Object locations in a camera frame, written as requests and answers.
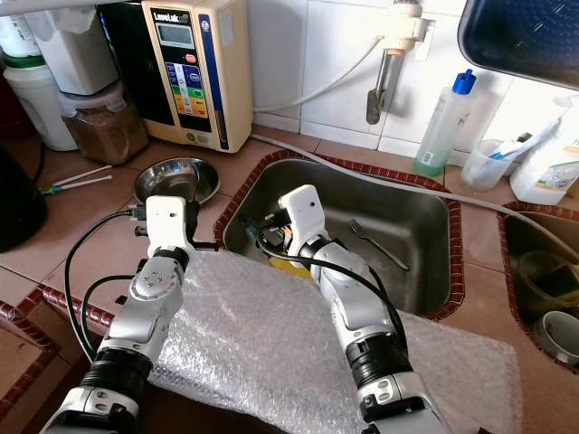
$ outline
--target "black cable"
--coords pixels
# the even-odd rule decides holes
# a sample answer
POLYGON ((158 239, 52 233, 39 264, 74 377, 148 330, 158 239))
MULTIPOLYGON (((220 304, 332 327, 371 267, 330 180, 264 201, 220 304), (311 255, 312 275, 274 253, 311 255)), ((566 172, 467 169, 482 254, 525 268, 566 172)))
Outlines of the black cable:
POLYGON ((290 255, 277 253, 273 250, 270 250, 263 243, 263 241, 260 239, 260 237, 257 237, 255 240, 258 244, 258 247, 263 252, 267 253, 268 255, 272 256, 273 258, 282 259, 282 260, 293 260, 295 262, 299 262, 299 263, 310 265, 310 266, 317 265, 319 267, 324 267, 327 269, 333 269, 334 271, 337 271, 338 273, 342 273, 342 274, 348 276, 349 278, 352 278, 356 282, 364 285, 368 289, 370 289, 378 298, 380 298, 380 300, 382 300, 382 302, 386 306, 386 309, 388 310, 388 313, 390 314, 390 317, 392 318, 392 324, 394 326, 394 330, 396 331, 396 334, 398 335, 398 339, 400 341, 401 346, 403 347, 404 350, 408 349, 407 342, 406 342, 406 333, 404 332, 402 320, 400 319, 400 316, 398 315, 396 308, 392 304, 392 301, 390 301, 390 298, 388 297, 388 294, 386 293, 384 285, 382 284, 382 281, 380 280, 380 278, 378 277, 378 275, 376 274, 375 271, 370 269, 370 273, 376 279, 376 283, 378 284, 378 286, 380 288, 377 288, 374 284, 372 284, 371 282, 369 282, 368 280, 366 280, 365 278, 363 278, 359 274, 356 274, 354 271, 346 269, 340 265, 333 264, 332 262, 327 262, 325 260, 320 260, 320 259, 306 258, 303 256, 290 256, 290 255))
POLYGON ((39 155, 39 159, 38 159, 38 167, 36 168, 36 172, 34 173, 33 182, 32 182, 34 188, 37 188, 36 184, 38 183, 38 180, 40 179, 40 175, 43 174, 45 155, 46 155, 46 145, 44 144, 43 141, 41 141, 40 142, 40 155, 39 155))
POLYGON ((403 347, 404 350, 407 350, 408 349, 408 341, 406 340, 406 332, 404 332, 404 326, 402 324, 402 319, 400 318, 400 315, 398 315, 398 311, 396 310, 394 303, 392 303, 392 301, 388 297, 388 293, 386 292, 386 288, 384 287, 384 284, 382 283, 380 276, 378 276, 378 273, 376 273, 375 269, 373 269, 372 267, 368 267, 368 269, 370 270, 370 274, 375 279, 375 281, 378 284, 378 287, 380 288, 382 293, 384 295, 386 295, 386 299, 388 300, 388 303, 384 303, 384 304, 386 305, 386 309, 388 309, 388 313, 390 314, 390 319, 392 319, 392 325, 394 326, 394 329, 396 330, 396 333, 398 334, 398 340, 400 341, 400 345, 403 347))
POLYGON ((118 211, 109 214, 106 217, 100 219, 98 222, 94 223, 86 232, 84 232, 84 234, 79 238, 79 240, 74 243, 72 249, 69 251, 69 254, 66 257, 66 262, 64 263, 64 299, 66 301, 66 309, 68 311, 69 317, 71 318, 71 324, 72 329, 74 330, 74 334, 79 340, 82 350, 87 355, 90 362, 92 362, 92 359, 94 358, 94 353, 90 348, 90 343, 85 342, 82 335, 81 326, 79 325, 79 322, 77 321, 76 316, 74 315, 74 305, 72 303, 71 279, 70 279, 72 258, 74 258, 74 254, 79 249, 79 247, 84 243, 84 241, 86 241, 94 232, 96 232, 100 228, 100 226, 102 226, 109 220, 129 215, 131 215, 131 211, 118 211))
POLYGON ((87 292, 84 294, 84 297, 82 298, 82 303, 81 303, 82 336, 84 337, 84 340, 88 343, 90 349, 92 350, 92 352, 94 354, 97 353, 97 350, 94 347, 92 341, 90 340, 90 330, 89 330, 89 325, 87 324, 87 309, 89 307, 90 296, 92 295, 94 290, 96 288, 98 288, 100 285, 102 285, 103 283, 110 282, 112 280, 131 280, 134 277, 135 276, 131 276, 128 274, 119 274, 119 275, 114 275, 114 276, 107 276, 105 278, 100 278, 99 280, 94 282, 92 285, 90 285, 89 289, 87 289, 87 292))

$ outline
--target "black pot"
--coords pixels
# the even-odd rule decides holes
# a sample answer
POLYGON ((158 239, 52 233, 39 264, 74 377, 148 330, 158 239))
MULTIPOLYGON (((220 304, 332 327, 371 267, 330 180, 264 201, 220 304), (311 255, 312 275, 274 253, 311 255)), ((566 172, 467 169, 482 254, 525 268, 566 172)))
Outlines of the black pot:
POLYGON ((46 202, 12 157, 0 147, 0 252, 32 237, 46 220, 46 202))

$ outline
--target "bubble wrap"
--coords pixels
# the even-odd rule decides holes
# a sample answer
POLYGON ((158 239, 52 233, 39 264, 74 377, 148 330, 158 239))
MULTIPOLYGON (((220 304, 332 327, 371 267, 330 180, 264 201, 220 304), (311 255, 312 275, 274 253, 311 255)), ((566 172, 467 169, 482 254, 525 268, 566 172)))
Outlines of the bubble wrap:
MULTIPOLYGON (((312 281, 231 252, 199 252, 183 292, 152 383, 289 434, 361 432, 356 386, 312 281)), ((521 431, 510 345, 402 319, 413 368, 456 434, 521 431)))

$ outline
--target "white pipe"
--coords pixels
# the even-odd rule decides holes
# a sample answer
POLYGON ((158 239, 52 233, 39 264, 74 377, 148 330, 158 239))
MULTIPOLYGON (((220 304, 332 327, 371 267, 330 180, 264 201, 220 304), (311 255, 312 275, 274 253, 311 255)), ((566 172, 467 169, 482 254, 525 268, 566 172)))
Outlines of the white pipe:
POLYGON ((383 39, 384 39, 384 37, 381 35, 375 36, 373 41, 370 43, 370 45, 368 45, 368 48, 366 48, 366 50, 364 51, 364 53, 361 54, 350 66, 343 69, 336 77, 334 77, 332 80, 330 80, 327 84, 323 85, 320 88, 317 88, 316 90, 309 93, 308 95, 300 97, 298 99, 294 99, 293 101, 287 102, 285 104, 276 104, 273 106, 256 107, 253 109, 253 111, 255 111, 256 113, 260 113, 263 111, 278 111, 281 109, 286 109, 288 107, 298 106, 299 104, 303 104, 306 101, 314 99, 318 95, 324 93, 326 90, 329 90, 331 87, 336 85, 336 83, 338 83, 339 81, 344 79, 346 77, 346 75, 348 75, 350 72, 355 70, 360 65, 360 63, 362 63, 370 55, 372 50, 383 39))
POLYGON ((1 3, 0 16, 27 14, 29 12, 63 7, 106 5, 124 1, 126 0, 16 0, 15 2, 1 3))
POLYGON ((363 181, 367 181, 368 183, 384 185, 386 187, 397 188, 399 190, 405 190, 406 192, 428 194, 430 196, 441 197, 442 199, 450 199, 453 201, 468 203, 470 205, 475 205, 475 206, 478 206, 480 208, 487 208, 487 209, 492 210, 492 211, 496 211, 496 212, 500 212, 502 214, 509 215, 511 217, 514 217, 516 219, 521 220, 522 222, 529 224, 530 226, 537 229, 538 231, 541 231, 541 233, 544 233, 545 236, 547 236, 550 240, 555 242, 557 245, 559 245, 561 248, 563 248, 569 255, 571 255, 576 262, 579 262, 579 253, 577 253, 572 247, 570 247, 566 242, 564 242, 559 237, 554 235, 551 231, 544 228, 543 226, 541 226, 539 223, 535 222, 534 220, 529 219, 528 217, 526 217, 526 215, 523 215, 520 212, 509 210, 509 208, 505 208, 504 206, 496 205, 496 204, 490 203, 490 202, 481 201, 479 199, 473 199, 473 198, 467 197, 467 196, 460 196, 458 194, 446 193, 446 192, 437 192, 435 190, 428 190, 428 189, 422 188, 422 187, 415 187, 413 185, 407 185, 407 184, 398 184, 398 183, 394 183, 392 181, 386 181, 385 179, 374 178, 373 176, 368 176, 368 175, 361 174, 359 172, 355 172, 353 170, 345 169, 344 167, 342 167, 340 165, 335 165, 333 163, 330 163, 328 160, 325 160, 324 158, 320 158, 319 156, 311 154, 308 151, 304 151, 303 149, 301 149, 299 147, 292 146, 288 143, 281 142, 281 141, 275 140, 273 138, 260 136, 258 134, 251 134, 250 137, 254 138, 256 140, 260 140, 261 142, 269 143, 269 144, 274 145, 274 146, 283 147, 284 149, 288 149, 290 151, 295 152, 296 154, 300 154, 302 156, 305 156, 305 157, 309 158, 310 160, 315 161, 316 163, 320 163, 321 165, 329 167, 330 169, 334 169, 342 174, 349 175, 349 176, 352 176, 354 178, 361 179, 363 181))
POLYGON ((99 167, 98 169, 90 170, 89 172, 85 172, 84 174, 79 174, 79 175, 71 176, 70 178, 63 179, 62 181, 59 181, 58 183, 54 183, 53 186, 63 185, 63 184, 69 183, 71 181, 76 181, 77 179, 84 178, 85 176, 88 176, 88 175, 96 174, 97 172, 100 172, 101 170, 110 169, 111 167, 112 167, 112 165, 104 165, 103 167, 99 167))
POLYGON ((88 181, 80 181, 78 183, 66 184, 61 187, 62 190, 69 190, 70 188, 82 187, 83 185, 95 184, 100 181, 107 181, 112 179, 112 175, 103 176, 102 178, 90 179, 88 181))

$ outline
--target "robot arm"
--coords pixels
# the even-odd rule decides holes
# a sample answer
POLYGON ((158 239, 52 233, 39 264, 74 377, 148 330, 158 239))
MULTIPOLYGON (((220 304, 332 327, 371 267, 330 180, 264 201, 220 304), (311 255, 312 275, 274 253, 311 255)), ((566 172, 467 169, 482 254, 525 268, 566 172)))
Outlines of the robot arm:
POLYGON ((41 433, 135 432, 147 377, 183 303, 181 286, 194 253, 188 235, 195 223, 196 209, 191 210, 184 199, 147 199, 149 259, 131 281, 128 301, 115 316, 81 385, 69 391, 41 433))
MULTIPOLYGON (((364 260, 327 236, 325 216, 313 185, 279 199, 291 256, 320 259, 372 281, 364 260)), ((292 262, 302 267, 301 263, 292 262)), ((323 266, 310 268, 327 301, 337 337, 357 387, 357 400, 369 428, 363 434, 448 434, 420 376, 408 361, 396 327, 382 300, 356 280, 323 266)))

